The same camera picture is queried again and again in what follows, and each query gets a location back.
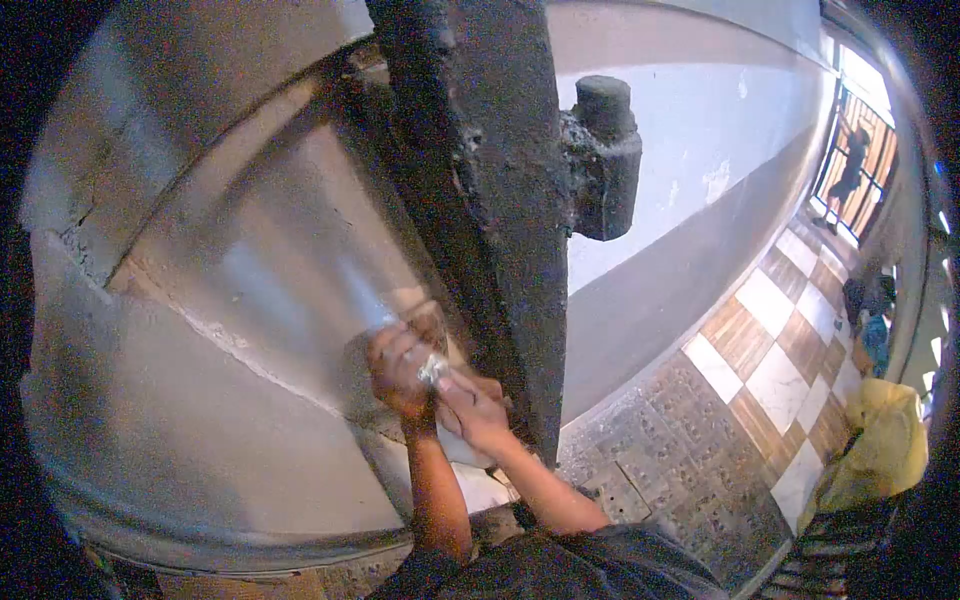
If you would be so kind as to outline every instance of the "yellow bag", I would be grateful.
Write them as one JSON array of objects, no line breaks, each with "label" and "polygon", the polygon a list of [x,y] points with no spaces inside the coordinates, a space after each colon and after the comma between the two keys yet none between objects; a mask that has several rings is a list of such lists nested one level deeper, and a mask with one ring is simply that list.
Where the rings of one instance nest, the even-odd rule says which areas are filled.
[{"label": "yellow bag", "polygon": [[920,482],[926,468],[926,429],[920,397],[908,386],[864,379],[847,398],[847,419],[863,433],[850,452],[824,469],[804,512],[801,532],[816,513],[831,513],[884,498]]}]

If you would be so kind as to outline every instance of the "black metal bar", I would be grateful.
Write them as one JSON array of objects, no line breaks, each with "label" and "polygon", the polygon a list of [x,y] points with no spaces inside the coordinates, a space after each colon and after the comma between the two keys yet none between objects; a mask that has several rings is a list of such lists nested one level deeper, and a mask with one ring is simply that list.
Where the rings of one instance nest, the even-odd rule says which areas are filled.
[{"label": "black metal bar", "polygon": [[474,365],[502,380],[552,467],[574,211],[544,5],[367,5],[390,69],[394,131],[420,180],[422,195],[406,204],[467,307]]}]

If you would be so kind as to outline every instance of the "dark clothing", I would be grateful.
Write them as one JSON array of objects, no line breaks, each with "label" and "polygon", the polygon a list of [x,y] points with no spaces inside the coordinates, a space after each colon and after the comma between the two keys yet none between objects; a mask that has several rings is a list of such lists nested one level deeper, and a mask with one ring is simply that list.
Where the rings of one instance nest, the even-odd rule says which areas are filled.
[{"label": "dark clothing", "polygon": [[369,599],[727,598],[699,561],[654,525],[610,525],[593,534],[527,533],[461,568],[415,550]]},{"label": "dark clothing", "polygon": [[843,174],[840,181],[855,183],[854,188],[860,184],[860,167],[863,166],[863,159],[867,156],[867,146],[861,142],[850,138],[850,147],[847,150],[847,166],[843,168]]},{"label": "dark clothing", "polygon": [[867,155],[867,146],[850,138],[850,147],[847,154],[847,165],[840,175],[840,181],[830,187],[827,192],[828,198],[839,198],[840,204],[844,204],[847,198],[857,187],[860,186],[860,167],[863,166],[863,159]]}]

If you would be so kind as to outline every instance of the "stainless steel surface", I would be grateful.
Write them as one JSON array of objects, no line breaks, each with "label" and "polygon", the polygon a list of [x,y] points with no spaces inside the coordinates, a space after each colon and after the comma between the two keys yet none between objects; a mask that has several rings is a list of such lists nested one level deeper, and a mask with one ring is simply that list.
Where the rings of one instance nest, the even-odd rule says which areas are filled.
[{"label": "stainless steel surface", "polygon": [[404,541],[358,443],[392,423],[364,334],[443,289],[304,72],[369,30],[359,2],[123,5],[78,61],[24,196],[23,390],[84,539],[232,572]]},{"label": "stainless steel surface", "polygon": [[161,192],[257,103],[372,32],[362,1],[121,2],[78,57],[28,174],[24,220],[103,285]]}]

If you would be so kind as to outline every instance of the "stone floor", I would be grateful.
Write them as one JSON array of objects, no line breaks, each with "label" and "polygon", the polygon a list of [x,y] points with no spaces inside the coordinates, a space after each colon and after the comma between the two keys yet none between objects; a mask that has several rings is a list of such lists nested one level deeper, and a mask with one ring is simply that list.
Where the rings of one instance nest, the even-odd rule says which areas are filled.
[{"label": "stone floor", "polygon": [[558,473],[600,487],[614,520],[657,520],[726,589],[746,583],[791,538],[770,494],[774,473],[682,352],[585,417],[561,435]]}]

